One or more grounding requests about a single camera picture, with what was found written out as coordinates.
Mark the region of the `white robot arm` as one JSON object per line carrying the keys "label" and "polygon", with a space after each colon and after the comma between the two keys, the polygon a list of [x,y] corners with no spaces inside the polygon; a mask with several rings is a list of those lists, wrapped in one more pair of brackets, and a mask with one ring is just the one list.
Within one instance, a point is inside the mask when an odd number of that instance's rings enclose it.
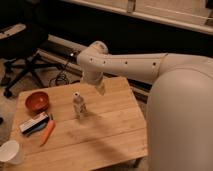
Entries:
{"label": "white robot arm", "polygon": [[176,53],[112,55],[95,41],[77,56],[84,82],[105,73],[151,85],[149,171],[213,171],[213,58]]}

